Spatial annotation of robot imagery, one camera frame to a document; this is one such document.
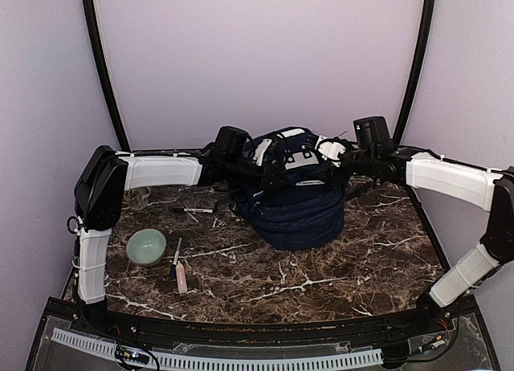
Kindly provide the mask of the navy blue student backpack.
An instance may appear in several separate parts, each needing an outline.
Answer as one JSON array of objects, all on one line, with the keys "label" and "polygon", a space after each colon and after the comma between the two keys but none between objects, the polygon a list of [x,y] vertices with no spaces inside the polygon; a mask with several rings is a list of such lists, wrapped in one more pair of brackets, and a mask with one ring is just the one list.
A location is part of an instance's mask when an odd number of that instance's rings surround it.
[{"label": "navy blue student backpack", "polygon": [[[255,165],[252,157],[260,140],[278,137],[276,165],[297,173],[293,185],[271,193],[259,189],[260,179],[230,186],[234,213],[276,249],[321,247],[333,241],[344,227],[349,176],[315,154],[318,136],[307,128],[289,127],[247,141],[243,146],[243,156]],[[256,166],[263,169],[266,165]]]}]

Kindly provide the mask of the black capped white marker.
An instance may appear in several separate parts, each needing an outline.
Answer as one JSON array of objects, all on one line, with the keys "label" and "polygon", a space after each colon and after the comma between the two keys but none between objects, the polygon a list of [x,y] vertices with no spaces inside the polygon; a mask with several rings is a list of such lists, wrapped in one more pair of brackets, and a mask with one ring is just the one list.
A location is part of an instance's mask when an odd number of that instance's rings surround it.
[{"label": "black capped white marker", "polygon": [[195,214],[213,214],[214,209],[207,208],[189,208],[189,207],[172,207],[173,212],[177,213],[195,213]]}]

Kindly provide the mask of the pink pencil-shaped eraser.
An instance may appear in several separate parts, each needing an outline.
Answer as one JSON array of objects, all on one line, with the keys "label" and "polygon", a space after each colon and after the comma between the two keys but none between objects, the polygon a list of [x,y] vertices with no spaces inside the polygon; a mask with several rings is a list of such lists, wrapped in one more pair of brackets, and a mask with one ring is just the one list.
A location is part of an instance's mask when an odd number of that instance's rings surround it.
[{"label": "pink pencil-shaped eraser", "polygon": [[180,295],[188,292],[188,284],[186,278],[186,269],[181,262],[178,262],[175,267],[175,276],[177,280],[177,290]]}]

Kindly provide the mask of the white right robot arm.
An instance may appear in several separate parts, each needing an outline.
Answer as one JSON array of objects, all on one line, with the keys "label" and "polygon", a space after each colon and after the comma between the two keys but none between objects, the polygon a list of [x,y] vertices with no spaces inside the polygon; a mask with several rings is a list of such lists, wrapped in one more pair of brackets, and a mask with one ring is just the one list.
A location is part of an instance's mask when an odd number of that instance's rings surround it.
[{"label": "white right robot arm", "polygon": [[453,304],[489,275],[513,261],[513,170],[491,169],[452,160],[430,149],[400,146],[382,116],[353,122],[357,143],[318,136],[313,148],[346,175],[430,190],[488,212],[484,235],[419,301],[410,327],[428,333],[441,320],[439,308]]}]

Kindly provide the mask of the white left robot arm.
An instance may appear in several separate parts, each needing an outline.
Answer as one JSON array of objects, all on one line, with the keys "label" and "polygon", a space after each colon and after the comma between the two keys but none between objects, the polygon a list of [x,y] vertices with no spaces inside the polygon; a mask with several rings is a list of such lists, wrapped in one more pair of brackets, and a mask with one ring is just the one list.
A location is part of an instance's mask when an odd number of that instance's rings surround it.
[{"label": "white left robot arm", "polygon": [[75,184],[78,237],[75,286],[77,300],[90,304],[83,324],[97,336],[113,329],[113,318],[100,306],[104,300],[107,245],[120,219],[124,193],[153,186],[209,186],[219,181],[241,181],[264,188],[284,178],[280,165],[266,167],[257,159],[257,144],[242,129],[223,126],[216,139],[200,150],[121,152],[107,145],[92,154]]}]

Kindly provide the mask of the cream patterned ceramic mug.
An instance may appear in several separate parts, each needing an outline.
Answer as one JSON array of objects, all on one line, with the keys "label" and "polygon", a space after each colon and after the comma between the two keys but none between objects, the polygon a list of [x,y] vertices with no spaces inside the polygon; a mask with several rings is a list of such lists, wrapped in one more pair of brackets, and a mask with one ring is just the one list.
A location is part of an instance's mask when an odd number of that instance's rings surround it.
[{"label": "cream patterned ceramic mug", "polygon": [[140,211],[149,204],[150,194],[151,190],[149,187],[127,190],[124,193],[124,201],[127,203],[130,210]]}]

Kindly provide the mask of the light green ceramic bowl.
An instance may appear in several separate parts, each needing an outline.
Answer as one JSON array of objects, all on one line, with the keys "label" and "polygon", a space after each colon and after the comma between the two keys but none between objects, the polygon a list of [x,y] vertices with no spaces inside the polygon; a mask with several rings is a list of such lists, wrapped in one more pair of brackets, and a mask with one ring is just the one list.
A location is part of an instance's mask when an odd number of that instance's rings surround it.
[{"label": "light green ceramic bowl", "polygon": [[161,260],[166,246],[166,237],[159,230],[144,229],[129,238],[125,250],[132,263],[151,267]]}]

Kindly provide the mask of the black right frame post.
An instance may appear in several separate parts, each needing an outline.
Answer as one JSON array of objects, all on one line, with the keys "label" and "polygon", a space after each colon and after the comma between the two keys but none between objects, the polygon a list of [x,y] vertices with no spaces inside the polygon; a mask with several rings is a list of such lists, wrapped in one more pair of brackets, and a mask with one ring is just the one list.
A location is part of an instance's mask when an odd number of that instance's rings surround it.
[{"label": "black right frame post", "polygon": [[418,88],[418,82],[422,74],[422,66],[424,64],[426,49],[430,36],[434,6],[435,0],[423,0],[418,35],[412,64],[410,67],[409,78],[407,80],[405,94],[394,128],[393,142],[396,145],[400,145],[402,143],[402,139],[405,135],[406,126],[408,124],[411,110],[414,104],[414,98]]}]

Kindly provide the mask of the black frame post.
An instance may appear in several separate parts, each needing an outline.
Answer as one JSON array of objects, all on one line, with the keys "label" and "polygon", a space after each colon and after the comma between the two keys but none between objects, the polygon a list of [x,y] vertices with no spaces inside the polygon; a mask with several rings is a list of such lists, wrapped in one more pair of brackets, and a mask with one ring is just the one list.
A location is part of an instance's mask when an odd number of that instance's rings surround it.
[{"label": "black frame post", "polygon": [[418,82],[422,74],[422,66],[424,64],[426,49],[430,36],[434,6],[435,0],[423,0],[418,35],[412,64],[410,67],[409,78],[407,80],[405,94],[394,128],[393,142],[396,145],[400,145],[402,143],[402,139],[405,135],[406,126],[408,124],[411,110],[414,104],[414,98],[418,88]]},{"label": "black frame post", "polygon": [[125,152],[130,152],[131,148],[129,139],[124,129],[120,111],[117,106],[116,97],[112,87],[112,81],[108,71],[107,60],[104,54],[95,2],[94,0],[82,0],[82,5],[93,59],[96,65],[96,72],[100,81],[101,90],[104,95],[104,101],[106,103],[109,118],[112,123],[112,127],[120,149]]}]

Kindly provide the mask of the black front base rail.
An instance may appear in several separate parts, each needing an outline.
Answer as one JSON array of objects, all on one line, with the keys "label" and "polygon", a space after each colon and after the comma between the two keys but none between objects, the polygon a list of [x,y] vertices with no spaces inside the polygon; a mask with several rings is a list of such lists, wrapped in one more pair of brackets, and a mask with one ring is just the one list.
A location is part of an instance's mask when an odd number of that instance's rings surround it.
[{"label": "black front base rail", "polygon": [[415,336],[439,331],[456,330],[481,332],[483,319],[472,296],[438,314],[429,325],[412,325],[417,312],[409,309],[400,312],[367,316],[363,311],[343,320],[309,320],[301,322],[297,312],[286,312],[284,302],[266,317],[259,307],[250,314],[246,323],[231,323],[215,314],[206,322],[192,318],[193,308],[186,307],[182,315],[172,310],[155,308],[151,304],[138,303],[121,294],[108,295],[102,302],[77,307],[70,300],[49,298],[39,321],[32,349],[36,350],[49,337],[51,319],[57,319],[66,328],[79,333],[114,337],[130,344],[149,347],[169,347],[181,340],[204,345],[293,346],[321,345],[348,341],[352,345],[390,347],[404,345]]}]

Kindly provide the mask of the black left frame post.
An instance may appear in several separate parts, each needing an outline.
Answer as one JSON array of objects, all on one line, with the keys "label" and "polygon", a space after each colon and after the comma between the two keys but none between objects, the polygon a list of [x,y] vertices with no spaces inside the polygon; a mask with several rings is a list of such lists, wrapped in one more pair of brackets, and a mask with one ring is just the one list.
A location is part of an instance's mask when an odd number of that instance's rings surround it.
[{"label": "black left frame post", "polygon": [[112,123],[112,127],[120,149],[125,152],[130,152],[131,148],[129,139],[124,129],[120,111],[117,106],[116,97],[112,87],[112,81],[108,71],[107,60],[104,54],[95,2],[94,0],[82,0],[82,5],[93,59],[96,65],[96,72],[100,81],[101,90],[104,95],[104,101],[106,103],[109,118]]}]

